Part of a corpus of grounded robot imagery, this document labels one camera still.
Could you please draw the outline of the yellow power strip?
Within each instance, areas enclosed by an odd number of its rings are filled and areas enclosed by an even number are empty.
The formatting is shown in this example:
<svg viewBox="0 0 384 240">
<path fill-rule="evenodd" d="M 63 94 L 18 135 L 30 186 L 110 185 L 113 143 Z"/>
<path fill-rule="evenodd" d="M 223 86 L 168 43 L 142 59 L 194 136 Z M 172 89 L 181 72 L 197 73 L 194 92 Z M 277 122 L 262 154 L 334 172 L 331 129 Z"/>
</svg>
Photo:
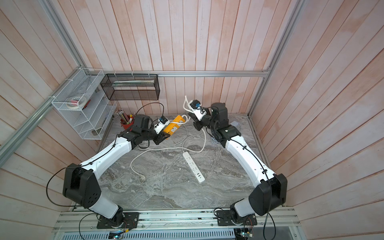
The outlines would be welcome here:
<svg viewBox="0 0 384 240">
<path fill-rule="evenodd" d="M 180 128 L 180 126 L 186 122 L 185 117 L 186 116 L 181 115 L 175 117 L 173 120 L 168 122 L 167 126 L 163 129 L 163 132 L 172 136 Z"/>
</svg>

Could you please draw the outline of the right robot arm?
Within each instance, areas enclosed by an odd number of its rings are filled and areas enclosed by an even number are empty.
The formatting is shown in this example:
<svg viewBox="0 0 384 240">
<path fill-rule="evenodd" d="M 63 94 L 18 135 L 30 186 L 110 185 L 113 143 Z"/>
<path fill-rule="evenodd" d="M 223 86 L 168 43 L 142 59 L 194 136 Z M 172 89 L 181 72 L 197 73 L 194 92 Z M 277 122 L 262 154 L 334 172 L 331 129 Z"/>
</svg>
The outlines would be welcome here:
<svg viewBox="0 0 384 240">
<path fill-rule="evenodd" d="M 252 193 L 230 206 L 233 220 L 257 214 L 264 216 L 286 202 L 288 180 L 268 168 L 246 143 L 237 127 L 229 123 L 228 109 L 224 103 L 214 103 L 204 108 L 197 100 L 189 103 L 189 116 L 196 130 L 206 128 L 232 156 L 241 164 L 255 189 Z"/>
</svg>

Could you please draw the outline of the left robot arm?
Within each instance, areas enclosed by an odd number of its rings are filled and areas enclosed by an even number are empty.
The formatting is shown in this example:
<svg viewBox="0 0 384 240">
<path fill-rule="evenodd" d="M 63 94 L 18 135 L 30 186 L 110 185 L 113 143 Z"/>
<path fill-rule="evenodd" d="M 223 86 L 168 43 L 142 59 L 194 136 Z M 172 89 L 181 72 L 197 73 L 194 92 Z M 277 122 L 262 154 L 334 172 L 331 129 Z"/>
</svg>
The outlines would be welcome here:
<svg viewBox="0 0 384 240">
<path fill-rule="evenodd" d="M 99 185 L 99 178 L 123 155 L 129 153 L 143 142 L 153 141 L 159 145 L 170 135 L 164 129 L 170 121 L 164 116 L 153 124 L 151 117 L 137 115 L 132 125 L 119 133 L 115 140 L 92 158 L 79 165 L 66 168 L 63 186 L 64 197 L 74 201 L 102 217 L 120 224 L 122 208 L 109 200 Z"/>
</svg>

